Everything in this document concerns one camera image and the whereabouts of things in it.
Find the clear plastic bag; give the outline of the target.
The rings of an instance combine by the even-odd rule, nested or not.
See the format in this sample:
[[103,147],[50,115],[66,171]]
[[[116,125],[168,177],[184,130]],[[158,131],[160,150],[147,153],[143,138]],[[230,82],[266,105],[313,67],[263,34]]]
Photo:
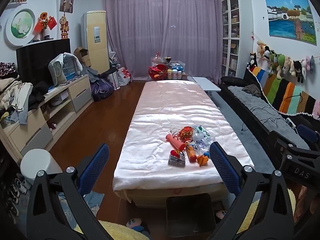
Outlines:
[[195,145],[200,155],[209,155],[210,146],[215,142],[215,137],[203,137],[195,140]]

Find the orange candy tube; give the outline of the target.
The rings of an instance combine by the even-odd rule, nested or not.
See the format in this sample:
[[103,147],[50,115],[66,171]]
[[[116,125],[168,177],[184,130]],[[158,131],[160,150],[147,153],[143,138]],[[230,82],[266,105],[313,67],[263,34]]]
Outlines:
[[187,145],[185,147],[190,163],[195,163],[197,161],[197,155],[195,149],[192,145]]

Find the pink plastic horn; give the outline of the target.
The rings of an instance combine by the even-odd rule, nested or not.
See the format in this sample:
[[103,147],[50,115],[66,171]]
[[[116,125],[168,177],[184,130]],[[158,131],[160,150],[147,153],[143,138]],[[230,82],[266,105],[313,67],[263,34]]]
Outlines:
[[175,139],[171,134],[166,135],[166,141],[170,142],[174,149],[182,152],[185,149],[185,143]]

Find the red plush lantern ornament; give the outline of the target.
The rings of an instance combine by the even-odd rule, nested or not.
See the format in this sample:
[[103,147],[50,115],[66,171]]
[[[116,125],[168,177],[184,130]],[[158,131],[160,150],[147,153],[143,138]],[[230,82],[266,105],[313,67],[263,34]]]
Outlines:
[[178,151],[178,150],[171,150],[171,151],[170,151],[170,155],[172,155],[172,156],[174,156],[174,157],[176,157],[176,158],[178,158],[178,159],[181,158],[181,156],[180,156],[180,151]]

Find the colourful striped blanket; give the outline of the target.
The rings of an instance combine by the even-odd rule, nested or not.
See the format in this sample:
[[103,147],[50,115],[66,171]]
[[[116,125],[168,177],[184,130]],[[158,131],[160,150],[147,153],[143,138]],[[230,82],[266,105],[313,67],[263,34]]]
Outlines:
[[249,67],[267,102],[278,112],[287,115],[305,114],[319,119],[319,101],[286,79],[278,79],[259,67]]

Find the black white cat plush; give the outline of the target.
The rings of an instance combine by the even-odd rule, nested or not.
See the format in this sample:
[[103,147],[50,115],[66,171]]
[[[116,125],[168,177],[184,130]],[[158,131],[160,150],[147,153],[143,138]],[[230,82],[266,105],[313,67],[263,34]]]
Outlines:
[[249,63],[247,64],[247,69],[250,70],[251,72],[257,67],[257,54],[252,52],[250,53],[250,59]]

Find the green white snack packet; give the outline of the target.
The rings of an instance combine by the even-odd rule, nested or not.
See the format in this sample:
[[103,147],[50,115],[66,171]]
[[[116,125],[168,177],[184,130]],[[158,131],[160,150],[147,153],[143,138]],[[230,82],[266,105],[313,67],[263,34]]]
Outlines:
[[200,125],[193,127],[193,139],[200,141],[210,138],[210,134]]

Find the silver foil packet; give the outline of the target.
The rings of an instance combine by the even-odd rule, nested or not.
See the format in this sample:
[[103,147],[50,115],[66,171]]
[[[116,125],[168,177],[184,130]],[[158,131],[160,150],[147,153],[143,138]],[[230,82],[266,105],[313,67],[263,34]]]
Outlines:
[[176,167],[185,167],[185,156],[180,155],[178,158],[174,155],[169,155],[168,164]]

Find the white bookshelf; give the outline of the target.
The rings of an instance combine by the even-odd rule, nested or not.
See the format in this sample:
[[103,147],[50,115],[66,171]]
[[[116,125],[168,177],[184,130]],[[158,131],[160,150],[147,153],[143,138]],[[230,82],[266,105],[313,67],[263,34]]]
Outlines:
[[221,0],[223,25],[222,76],[243,78],[253,48],[251,0]]

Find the purple bag on floor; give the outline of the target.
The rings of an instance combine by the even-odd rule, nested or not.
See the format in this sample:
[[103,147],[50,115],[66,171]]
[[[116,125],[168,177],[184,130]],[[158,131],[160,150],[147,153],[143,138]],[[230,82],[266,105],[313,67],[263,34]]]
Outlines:
[[91,83],[91,94],[95,102],[108,98],[112,95],[113,91],[112,83],[104,79]]

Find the red basket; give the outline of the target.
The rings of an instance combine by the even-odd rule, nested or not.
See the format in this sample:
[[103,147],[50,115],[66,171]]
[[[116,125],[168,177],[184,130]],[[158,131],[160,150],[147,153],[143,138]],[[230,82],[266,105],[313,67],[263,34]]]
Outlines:
[[148,74],[153,81],[165,80],[167,78],[168,68],[164,64],[149,66]]

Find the cardboard box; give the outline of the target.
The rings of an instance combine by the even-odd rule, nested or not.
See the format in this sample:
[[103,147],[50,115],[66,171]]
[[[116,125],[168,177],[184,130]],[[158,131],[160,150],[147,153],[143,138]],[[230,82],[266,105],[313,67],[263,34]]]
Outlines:
[[78,58],[81,64],[87,67],[91,66],[88,50],[82,47],[78,47],[74,51],[74,55]]

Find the beige standing air conditioner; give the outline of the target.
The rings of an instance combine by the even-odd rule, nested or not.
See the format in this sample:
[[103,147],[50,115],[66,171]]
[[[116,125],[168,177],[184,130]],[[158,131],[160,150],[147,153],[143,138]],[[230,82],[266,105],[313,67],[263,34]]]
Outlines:
[[82,48],[88,50],[91,68],[99,74],[110,68],[106,11],[88,11],[81,17]]

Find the sunflower with red flags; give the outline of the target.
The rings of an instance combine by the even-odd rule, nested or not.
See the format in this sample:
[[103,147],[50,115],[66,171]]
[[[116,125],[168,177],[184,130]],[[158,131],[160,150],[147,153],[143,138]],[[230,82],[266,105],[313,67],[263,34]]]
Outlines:
[[57,21],[53,16],[49,16],[47,12],[40,13],[39,19],[34,27],[34,32],[40,34],[40,40],[45,40],[45,32],[47,29],[52,30],[57,26]]

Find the round lotus wall art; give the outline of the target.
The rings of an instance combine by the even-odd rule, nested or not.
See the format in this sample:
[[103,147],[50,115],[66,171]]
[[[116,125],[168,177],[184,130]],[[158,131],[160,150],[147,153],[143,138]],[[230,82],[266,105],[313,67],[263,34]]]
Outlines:
[[34,12],[25,6],[16,8],[9,16],[5,26],[7,41],[14,47],[28,44],[35,36],[36,17]]

